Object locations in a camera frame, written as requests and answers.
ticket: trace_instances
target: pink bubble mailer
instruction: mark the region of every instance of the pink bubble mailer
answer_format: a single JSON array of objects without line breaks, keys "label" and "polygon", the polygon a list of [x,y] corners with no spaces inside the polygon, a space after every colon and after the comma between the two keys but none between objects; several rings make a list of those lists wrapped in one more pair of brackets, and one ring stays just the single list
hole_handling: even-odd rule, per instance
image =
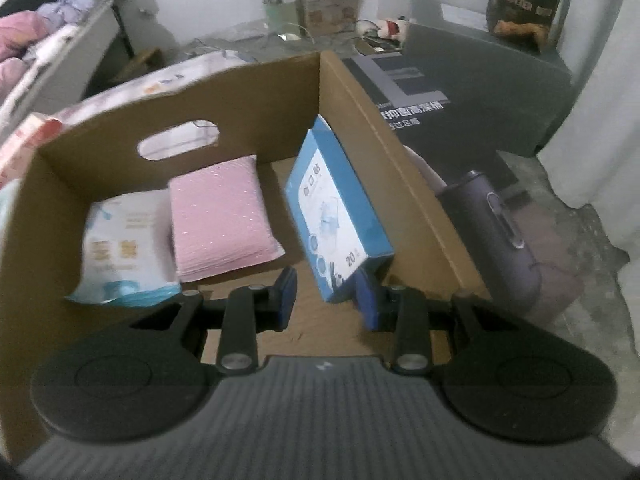
[{"label": "pink bubble mailer", "polygon": [[175,261],[182,282],[275,260],[255,171],[255,155],[222,162],[169,182]]}]

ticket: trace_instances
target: black circular pad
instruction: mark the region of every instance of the black circular pad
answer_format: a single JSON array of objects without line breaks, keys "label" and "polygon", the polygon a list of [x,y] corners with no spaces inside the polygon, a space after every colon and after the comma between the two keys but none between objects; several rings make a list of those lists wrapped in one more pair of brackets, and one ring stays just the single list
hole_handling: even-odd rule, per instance
[{"label": "black circular pad", "polygon": [[201,405],[207,378],[168,332],[115,326],[42,365],[31,399],[57,433],[119,442],[174,426]]},{"label": "black circular pad", "polygon": [[471,424],[538,444],[599,431],[616,400],[600,360],[533,328],[481,333],[445,367],[442,386]]}]

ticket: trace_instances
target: wet wipes pack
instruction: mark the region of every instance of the wet wipes pack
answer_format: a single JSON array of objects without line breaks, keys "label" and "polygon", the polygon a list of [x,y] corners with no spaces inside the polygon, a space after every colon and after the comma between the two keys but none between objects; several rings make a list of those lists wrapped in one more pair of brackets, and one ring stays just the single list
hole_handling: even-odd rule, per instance
[{"label": "wet wipes pack", "polygon": [[340,142],[318,116],[285,195],[322,298],[350,299],[360,266],[376,270],[393,248]]},{"label": "wet wipes pack", "polygon": [[94,203],[82,241],[77,303],[153,306],[180,292],[171,250],[169,190]]}]

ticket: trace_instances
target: blue box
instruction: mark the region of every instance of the blue box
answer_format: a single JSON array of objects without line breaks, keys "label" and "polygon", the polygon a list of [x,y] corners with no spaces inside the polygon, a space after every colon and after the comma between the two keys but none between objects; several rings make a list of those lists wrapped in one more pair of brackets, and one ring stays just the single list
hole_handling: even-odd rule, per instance
[{"label": "blue box", "polygon": [[350,299],[355,271],[375,271],[393,256],[358,177],[321,116],[306,134],[285,195],[325,301]]}]

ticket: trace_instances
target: cardboard box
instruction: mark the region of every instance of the cardboard box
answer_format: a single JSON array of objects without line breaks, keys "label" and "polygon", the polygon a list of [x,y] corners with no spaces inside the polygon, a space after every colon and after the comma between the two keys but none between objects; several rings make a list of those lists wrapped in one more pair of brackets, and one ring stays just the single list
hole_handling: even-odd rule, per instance
[{"label": "cardboard box", "polygon": [[298,0],[303,25],[312,36],[355,30],[361,0]]},{"label": "cardboard box", "polygon": [[306,134],[285,195],[325,301],[353,297],[354,273],[375,272],[393,255],[367,194],[326,121]]},{"label": "cardboard box", "polygon": [[[53,352],[135,314],[65,300],[80,277],[91,203],[161,189],[174,176],[225,160],[257,155],[267,214],[286,256],[196,282],[200,290],[221,298],[238,286],[273,283],[282,267],[293,265],[299,289],[290,328],[260,334],[262,357],[390,354],[392,335],[366,333],[349,303],[322,301],[286,208],[282,188],[319,113],[335,132],[396,251],[385,281],[417,286],[431,297],[448,298],[460,287],[483,293],[478,272],[436,197],[335,54],[245,65],[175,94],[109,110],[37,150],[7,227],[0,262],[0,428],[3,451],[12,462],[46,437],[29,397],[35,368]],[[138,155],[138,143],[148,136],[193,120],[216,124],[219,145],[155,161]],[[207,341],[206,359],[215,354],[216,337]]]}]

